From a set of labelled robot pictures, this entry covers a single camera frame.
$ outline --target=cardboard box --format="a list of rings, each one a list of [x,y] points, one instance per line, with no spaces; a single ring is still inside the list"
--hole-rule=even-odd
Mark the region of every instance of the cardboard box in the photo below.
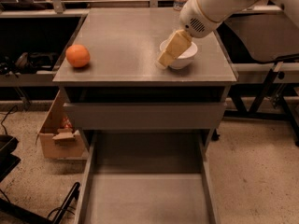
[[[69,160],[86,158],[88,152],[80,133],[61,127],[64,117],[64,98],[58,92],[39,132],[44,157]]]

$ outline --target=orange fruit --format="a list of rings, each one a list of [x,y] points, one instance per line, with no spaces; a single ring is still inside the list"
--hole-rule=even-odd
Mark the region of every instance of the orange fruit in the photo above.
[[[66,50],[65,56],[67,61],[75,68],[85,66],[91,59],[90,52],[80,44],[70,46]]]

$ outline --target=floor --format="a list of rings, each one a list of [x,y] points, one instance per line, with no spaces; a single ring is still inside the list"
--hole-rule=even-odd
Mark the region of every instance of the floor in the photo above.
[[[0,119],[11,106],[0,104]],[[20,141],[14,154],[21,163],[0,183],[0,189],[12,203],[46,217],[81,180],[85,161],[44,159],[37,134],[49,104],[32,105],[28,111],[19,107],[4,125]],[[207,156],[221,224],[298,224],[299,147],[291,125],[225,118],[218,133],[220,140],[210,143]],[[3,213],[0,220],[22,223]],[[73,215],[67,213],[62,223],[72,221]]]

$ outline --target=bowl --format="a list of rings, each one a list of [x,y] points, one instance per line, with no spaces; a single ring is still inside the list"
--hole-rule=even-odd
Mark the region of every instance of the bowl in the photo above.
[[[161,43],[160,51],[164,50],[166,44],[167,40]],[[192,42],[191,46],[188,49],[186,49],[184,53],[182,53],[175,61],[169,64],[169,67],[175,70],[179,70],[186,67],[194,60],[194,56],[196,55],[197,51],[198,48],[196,44]]]

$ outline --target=black cable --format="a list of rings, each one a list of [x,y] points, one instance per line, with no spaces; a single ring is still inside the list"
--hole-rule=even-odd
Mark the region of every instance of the black cable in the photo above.
[[[17,112],[17,111],[18,111],[18,106],[17,106],[17,105],[12,106],[12,107],[8,110],[8,112],[5,114],[5,116],[3,117],[2,121],[1,121],[1,126],[3,127],[4,132],[5,132],[6,135],[8,135],[8,133],[7,133],[7,128],[6,128],[6,126],[4,126],[3,123],[4,123],[4,121],[6,120],[6,118],[7,118],[8,115],[13,114],[13,113],[15,113],[15,112]]]
[[[2,193],[3,196],[5,196],[5,198],[7,199],[7,201],[9,203],[11,203],[10,199],[8,198],[8,196],[0,189],[0,192]]]
[[[63,211],[65,211],[65,212],[69,212],[69,213],[75,215],[75,213],[73,213],[72,211],[70,211],[70,210],[68,210],[68,209],[63,209],[63,208],[61,208],[61,207],[56,207],[55,209],[53,209],[53,210],[50,211],[50,213],[49,213],[48,216],[47,216],[47,219],[49,219],[50,216],[51,216],[54,212],[57,212],[57,211],[60,211],[60,210],[63,210]]]

